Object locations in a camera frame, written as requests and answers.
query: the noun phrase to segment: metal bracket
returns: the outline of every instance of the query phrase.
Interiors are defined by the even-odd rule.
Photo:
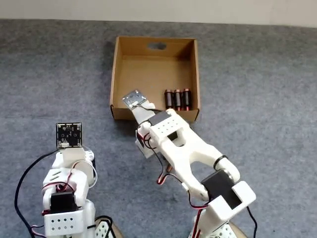
[[[137,105],[142,104],[147,98],[138,90],[134,90],[122,98],[125,105],[130,109],[134,109]]]

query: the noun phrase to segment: white wire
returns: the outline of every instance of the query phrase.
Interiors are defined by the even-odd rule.
[[[93,186],[96,185],[97,180],[98,180],[97,171],[96,171],[95,167],[94,167],[92,164],[90,164],[87,160],[78,160],[78,161],[76,161],[76,162],[72,165],[71,170],[74,169],[74,168],[76,167],[76,165],[79,164],[79,163],[81,163],[81,162],[84,162],[84,163],[88,164],[88,165],[93,169],[93,171],[95,172],[95,175],[96,175],[95,181],[94,181],[94,183],[93,183],[91,186],[89,186],[89,188],[92,188]]]
[[[92,151],[88,146],[86,146],[86,145],[83,145],[83,147],[85,147],[87,150],[90,150],[90,151]]]

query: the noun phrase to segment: box handle hole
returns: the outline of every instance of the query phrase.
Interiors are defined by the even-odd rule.
[[[166,49],[166,43],[163,42],[150,42],[148,43],[148,48],[151,50],[163,51]]]

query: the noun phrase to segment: battery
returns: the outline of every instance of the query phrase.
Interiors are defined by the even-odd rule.
[[[185,111],[192,109],[192,92],[189,88],[185,88],[182,93],[183,107]]]
[[[166,109],[173,108],[173,92],[172,92],[172,90],[166,89],[164,92],[164,96],[165,96]]]
[[[174,109],[180,111],[182,109],[181,92],[179,89],[174,91]]]

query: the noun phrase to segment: circuit board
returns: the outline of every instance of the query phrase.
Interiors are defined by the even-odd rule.
[[[76,123],[56,123],[56,147],[69,148],[82,146],[82,125]]]

